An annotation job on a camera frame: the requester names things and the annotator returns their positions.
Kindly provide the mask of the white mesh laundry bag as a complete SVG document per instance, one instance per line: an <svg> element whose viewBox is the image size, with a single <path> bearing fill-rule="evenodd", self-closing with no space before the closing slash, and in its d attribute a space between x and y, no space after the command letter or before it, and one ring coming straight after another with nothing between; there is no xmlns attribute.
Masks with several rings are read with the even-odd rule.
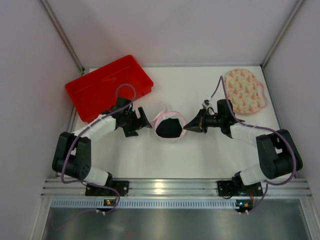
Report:
<svg viewBox="0 0 320 240"><path fill-rule="evenodd" d="M183 129L183 127L186 125L185 117L178 111L169 111L168 106L163 101L155 101L150 104L150 109L154 116L151 118L151 123L154 126L154 132L155 135L162 141L166 142L178 142L181 139L183 139L187 133L186 130ZM159 125L160 122L162 122L165 119L178 119L180 121L180 124L182 126L182 133L180 137L178 138L162 138L156 134L156 128Z"/></svg>

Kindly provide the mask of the black bra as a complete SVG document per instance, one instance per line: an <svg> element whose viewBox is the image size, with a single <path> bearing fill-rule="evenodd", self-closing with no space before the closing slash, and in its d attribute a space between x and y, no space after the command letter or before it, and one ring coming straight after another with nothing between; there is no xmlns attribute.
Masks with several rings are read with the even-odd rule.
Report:
<svg viewBox="0 0 320 240"><path fill-rule="evenodd" d="M182 133L182 126L177 118L168 118L161 121L156 127L156 134L165 139L179 138Z"/></svg>

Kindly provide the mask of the floral pink laundry bag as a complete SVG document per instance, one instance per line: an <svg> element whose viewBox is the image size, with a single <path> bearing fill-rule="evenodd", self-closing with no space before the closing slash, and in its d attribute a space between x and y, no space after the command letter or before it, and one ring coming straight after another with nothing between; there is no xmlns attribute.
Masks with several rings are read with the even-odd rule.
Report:
<svg viewBox="0 0 320 240"><path fill-rule="evenodd" d="M255 114L267 106L264 85L248 69L228 71L224 76L224 85L233 111L237 114Z"/></svg>

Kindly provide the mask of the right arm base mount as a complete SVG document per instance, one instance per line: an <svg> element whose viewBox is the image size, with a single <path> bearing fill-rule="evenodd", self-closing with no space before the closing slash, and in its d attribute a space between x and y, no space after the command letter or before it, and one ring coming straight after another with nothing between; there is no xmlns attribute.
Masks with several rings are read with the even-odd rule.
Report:
<svg viewBox="0 0 320 240"><path fill-rule="evenodd" d="M219 197L262 197L264 194L260 182L243 185L232 180L219 180L216 183Z"/></svg>

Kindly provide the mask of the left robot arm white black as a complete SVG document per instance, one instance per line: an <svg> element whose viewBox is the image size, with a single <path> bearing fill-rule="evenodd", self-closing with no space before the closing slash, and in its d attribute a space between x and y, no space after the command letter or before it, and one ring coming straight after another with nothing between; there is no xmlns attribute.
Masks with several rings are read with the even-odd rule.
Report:
<svg viewBox="0 0 320 240"><path fill-rule="evenodd" d="M112 174L92 166L92 145L102 137L121 128L125 137L137 137L142 128L152 128L144 109L140 106L139 115L133 108L133 101L118 97L116 104L98 117L73 132L63 132L58 138L52 169L75 181L87 182L97 186L109 186Z"/></svg>

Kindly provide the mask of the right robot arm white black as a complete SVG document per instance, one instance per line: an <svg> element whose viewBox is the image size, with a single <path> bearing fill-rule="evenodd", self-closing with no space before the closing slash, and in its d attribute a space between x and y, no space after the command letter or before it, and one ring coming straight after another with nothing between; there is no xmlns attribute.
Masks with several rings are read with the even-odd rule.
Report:
<svg viewBox="0 0 320 240"><path fill-rule="evenodd" d="M231 185L234 193L246 192L255 184L289 174L292 178L303 168L299 151L286 129L274 131L267 127L245 124L236 118L230 100L217 101L217 112L205 100L193 120L184 130L207 133L219 128L230 139L245 142L256 148L258 163L234 174Z"/></svg>

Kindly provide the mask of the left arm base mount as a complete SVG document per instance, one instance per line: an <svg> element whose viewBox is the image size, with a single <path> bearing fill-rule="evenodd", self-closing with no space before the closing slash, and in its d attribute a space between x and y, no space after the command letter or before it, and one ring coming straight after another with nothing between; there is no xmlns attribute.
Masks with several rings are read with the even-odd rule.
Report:
<svg viewBox="0 0 320 240"><path fill-rule="evenodd" d="M110 180L106 183L107 187L116 190L121 197L124 197L129 192L129 181L127 180ZM106 197L116 196L116 193L112 190L88 185L85 190L85 196L87 197Z"/></svg>

